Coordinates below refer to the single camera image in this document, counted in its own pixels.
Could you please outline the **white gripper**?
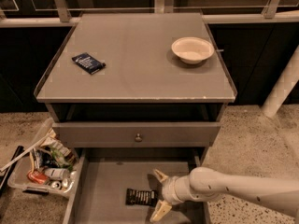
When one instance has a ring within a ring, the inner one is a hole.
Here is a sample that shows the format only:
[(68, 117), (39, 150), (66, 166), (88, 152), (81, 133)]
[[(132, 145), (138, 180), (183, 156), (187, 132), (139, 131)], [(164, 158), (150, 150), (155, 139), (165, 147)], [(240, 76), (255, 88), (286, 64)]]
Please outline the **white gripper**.
[(153, 174), (162, 184), (164, 201), (157, 202), (149, 221), (158, 222), (170, 212), (172, 205), (184, 203), (190, 199), (190, 181), (186, 175), (169, 177), (158, 169), (154, 169)]

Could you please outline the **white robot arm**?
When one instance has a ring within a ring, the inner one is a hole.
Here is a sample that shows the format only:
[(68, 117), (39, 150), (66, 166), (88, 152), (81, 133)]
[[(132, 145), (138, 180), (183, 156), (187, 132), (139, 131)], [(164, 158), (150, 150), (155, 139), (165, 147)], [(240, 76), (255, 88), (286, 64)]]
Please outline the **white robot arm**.
[(194, 168), (185, 176), (168, 176), (158, 169), (153, 173), (162, 184), (164, 199), (157, 202), (151, 222), (160, 221), (174, 205), (212, 202), (226, 194), (294, 217), (298, 224), (298, 180), (227, 175), (206, 167)]

